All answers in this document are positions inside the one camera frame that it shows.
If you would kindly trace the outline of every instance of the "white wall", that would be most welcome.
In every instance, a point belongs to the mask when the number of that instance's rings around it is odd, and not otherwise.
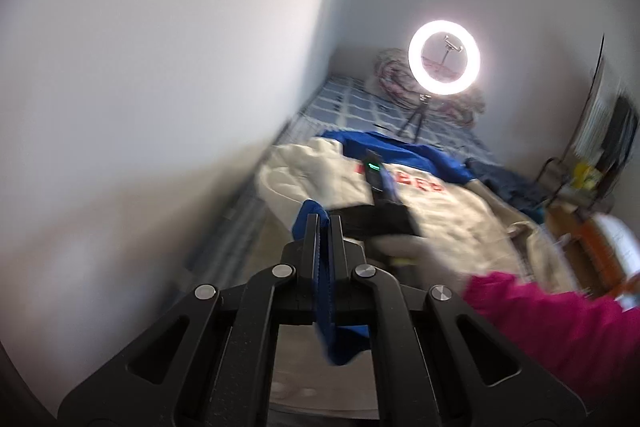
[[[337,0],[0,0],[0,338],[51,410],[321,82]]]
[[[441,18],[465,26],[481,50],[478,135],[526,174],[564,149],[603,32],[616,73],[640,78],[639,0],[349,0],[332,69],[364,77],[380,48],[406,48],[418,27]]]

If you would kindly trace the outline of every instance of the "silver bolt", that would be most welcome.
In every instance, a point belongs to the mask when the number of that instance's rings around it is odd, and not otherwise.
[[[356,266],[356,275],[365,279],[373,277],[376,274],[376,267],[370,264],[358,264]]]
[[[293,273],[293,268],[288,264],[276,264],[276,266],[273,267],[273,270],[271,270],[271,273],[282,279],[284,277],[289,277],[289,275]]]
[[[201,301],[206,301],[216,294],[216,289],[213,288],[213,286],[210,284],[201,284],[196,288],[196,291],[194,291],[194,293],[198,299],[200,299]]]
[[[431,288],[431,297],[436,299],[436,301],[448,301],[451,295],[451,290],[442,284],[436,284]]]

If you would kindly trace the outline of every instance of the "magenta sleeve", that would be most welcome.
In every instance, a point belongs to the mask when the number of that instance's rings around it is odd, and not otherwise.
[[[610,297],[547,295],[494,272],[472,277],[463,298],[586,403],[606,395],[640,347],[640,310],[623,312]]]

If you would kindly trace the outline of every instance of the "illuminated ring light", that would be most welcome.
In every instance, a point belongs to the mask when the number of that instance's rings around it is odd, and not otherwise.
[[[466,49],[466,68],[462,76],[453,82],[441,82],[427,73],[422,63],[424,43],[436,33],[448,33],[460,40]],[[434,94],[455,94],[464,91],[473,84],[480,71],[480,50],[471,33],[459,24],[449,21],[432,21],[420,28],[409,44],[409,67],[415,80],[429,92]]]

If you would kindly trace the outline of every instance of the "tripod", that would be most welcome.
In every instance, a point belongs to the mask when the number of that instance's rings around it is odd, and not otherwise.
[[[451,42],[449,40],[448,35],[445,35],[444,37],[444,45],[446,47],[446,50],[444,53],[444,57],[442,57],[442,60],[440,61],[440,64],[438,67],[438,73],[440,73],[440,69],[444,65],[444,61],[447,59],[447,55],[449,55],[449,52],[456,51],[460,53],[464,49],[462,45],[456,46],[453,42]],[[420,103],[418,104],[418,107],[416,107],[415,110],[409,116],[409,118],[407,118],[406,122],[404,122],[404,125],[396,133],[396,136],[402,136],[402,134],[404,134],[404,130],[409,126],[410,123],[412,123],[413,119],[417,116],[418,127],[415,129],[414,143],[418,142],[418,136],[420,136],[420,130],[422,129],[422,122],[424,121],[424,115],[427,112],[427,109],[429,108],[430,100],[431,100],[430,94],[420,95]]]

